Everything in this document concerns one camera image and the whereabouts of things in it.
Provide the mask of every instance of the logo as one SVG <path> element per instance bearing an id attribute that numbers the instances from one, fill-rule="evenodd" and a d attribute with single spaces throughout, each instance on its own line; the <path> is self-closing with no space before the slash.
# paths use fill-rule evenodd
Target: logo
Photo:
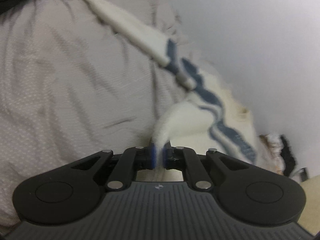
<path id="1" fill-rule="evenodd" d="M 161 190 L 162 188 L 164 188 L 164 186 L 161 185 L 161 184 L 158 184 L 157 186 L 155 186 L 155 188 L 158 189 L 158 190 Z"/>

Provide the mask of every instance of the white fabric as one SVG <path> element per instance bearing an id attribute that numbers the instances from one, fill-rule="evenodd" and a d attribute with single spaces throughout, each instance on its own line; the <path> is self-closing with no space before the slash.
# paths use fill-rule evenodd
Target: white fabric
<path id="1" fill-rule="evenodd" d="M 205 85 L 214 92 L 225 106 L 225 122 L 229 127 L 233 127 L 241 132 L 241 136 L 256 151 L 256 166 L 266 170 L 276 172 L 276 165 L 273 162 L 268 149 L 256 136 L 253 127 L 251 112 L 241 106 L 232 97 L 231 91 L 221 86 L 217 76 L 210 75 L 205 71 L 200 71 L 205 80 Z M 171 145 L 189 147 L 197 154 L 205 155 L 209 148 L 216 148 L 219 152 L 224 152 L 221 144 L 212 140 L 208 135 L 208 129 L 212 124 L 212 115 L 196 107 L 194 93 L 188 95 L 182 102 L 172 106 L 157 122 L 153 138 L 156 144 L 161 147 L 170 140 Z M 248 162 L 239 153 L 237 159 Z M 182 181 L 182 173 L 174 170 L 158 170 L 157 179 L 163 181 Z"/>
<path id="2" fill-rule="evenodd" d="M 167 66 L 170 62 L 166 53 L 168 37 L 163 33 L 145 25 L 132 14 L 106 0 L 85 1 L 104 22 L 148 53 L 161 66 Z"/>

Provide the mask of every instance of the white wall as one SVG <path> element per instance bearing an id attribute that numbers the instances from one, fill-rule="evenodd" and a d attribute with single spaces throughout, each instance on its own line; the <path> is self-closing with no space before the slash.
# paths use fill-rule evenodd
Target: white wall
<path id="1" fill-rule="evenodd" d="M 183 30 L 254 115 L 320 174 L 320 0 L 171 0 Z"/>

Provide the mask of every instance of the ribbed gray surface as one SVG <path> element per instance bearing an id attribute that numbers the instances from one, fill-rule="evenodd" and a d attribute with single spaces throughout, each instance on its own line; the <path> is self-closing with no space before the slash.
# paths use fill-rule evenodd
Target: ribbed gray surface
<path id="1" fill-rule="evenodd" d="M 225 214 L 209 193 L 186 182 L 133 182 L 113 192 L 93 213 L 72 224 L 41 227 L 27 222 L 12 240 L 308 240 L 295 223 L 275 228 L 246 225 Z"/>

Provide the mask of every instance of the circular pad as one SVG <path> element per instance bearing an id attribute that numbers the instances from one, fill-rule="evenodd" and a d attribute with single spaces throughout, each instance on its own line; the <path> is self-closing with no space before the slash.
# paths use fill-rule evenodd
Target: circular pad
<path id="1" fill-rule="evenodd" d="M 255 182 L 246 189 L 247 196 L 259 203 L 274 203 L 283 196 L 282 189 L 271 182 Z"/>
<path id="2" fill-rule="evenodd" d="M 36 196 L 43 202 L 57 203 L 70 198 L 72 192 L 72 187 L 65 182 L 48 182 L 36 190 Z"/>

